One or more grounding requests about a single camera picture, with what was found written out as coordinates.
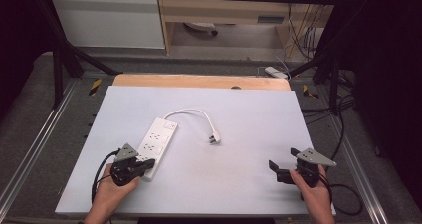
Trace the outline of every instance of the white table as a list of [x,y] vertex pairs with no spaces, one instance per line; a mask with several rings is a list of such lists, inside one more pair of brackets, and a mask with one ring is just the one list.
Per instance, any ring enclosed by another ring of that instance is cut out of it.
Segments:
[[196,88],[109,87],[56,212],[91,207],[95,173],[125,143],[135,149],[156,117],[180,109],[208,113],[169,118],[179,129],[152,182],[141,181],[116,213],[133,216],[271,216],[306,214],[294,185],[278,183],[268,160],[294,168],[290,148],[312,147],[294,92]]

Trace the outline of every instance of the white cable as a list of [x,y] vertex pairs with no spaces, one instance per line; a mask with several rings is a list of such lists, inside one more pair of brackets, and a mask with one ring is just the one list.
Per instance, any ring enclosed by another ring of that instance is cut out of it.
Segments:
[[183,113],[183,112],[201,112],[202,114],[205,115],[205,117],[208,119],[208,122],[210,123],[211,129],[212,129],[212,135],[209,137],[210,142],[211,143],[220,143],[221,138],[220,135],[218,134],[217,130],[214,128],[214,125],[212,124],[212,121],[210,119],[210,117],[208,116],[208,114],[202,110],[197,110],[197,109],[185,109],[185,110],[179,110],[179,111],[175,111],[175,112],[170,112],[168,113],[164,119],[167,119],[168,117],[177,114],[177,113]]
[[286,69],[286,71],[285,71],[285,74],[286,75],[288,75],[288,81],[292,78],[292,76],[290,75],[290,73],[289,73],[289,68],[288,68],[288,66],[286,66],[286,63],[284,63],[283,62],[283,60],[282,59],[280,59],[278,56],[276,56],[276,58],[283,64],[283,66],[285,67],[285,69]]

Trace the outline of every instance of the metal bracket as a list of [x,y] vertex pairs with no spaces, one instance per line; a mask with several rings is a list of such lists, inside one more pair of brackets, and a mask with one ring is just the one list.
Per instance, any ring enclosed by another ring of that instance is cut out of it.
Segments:
[[321,164],[323,166],[337,166],[337,163],[328,159],[319,152],[308,148],[296,155],[296,158],[311,164]]
[[133,147],[131,147],[128,143],[126,143],[120,152],[115,156],[114,162],[119,162],[123,160],[127,160],[133,157],[138,156],[139,153]]

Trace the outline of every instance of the plug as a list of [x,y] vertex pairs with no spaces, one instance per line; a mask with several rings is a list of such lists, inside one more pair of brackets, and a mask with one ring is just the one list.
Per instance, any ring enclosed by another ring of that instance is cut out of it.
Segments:
[[211,144],[218,144],[221,141],[220,135],[218,134],[217,131],[214,131],[212,133],[212,136],[210,136],[209,138],[210,138],[210,143]]

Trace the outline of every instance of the wrist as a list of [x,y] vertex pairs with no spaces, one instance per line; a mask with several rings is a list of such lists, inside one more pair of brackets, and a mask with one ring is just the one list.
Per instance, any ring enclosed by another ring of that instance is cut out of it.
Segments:
[[104,224],[112,215],[112,211],[103,205],[93,205],[84,219],[84,224]]
[[335,224],[332,213],[321,214],[319,216],[311,216],[312,224]]

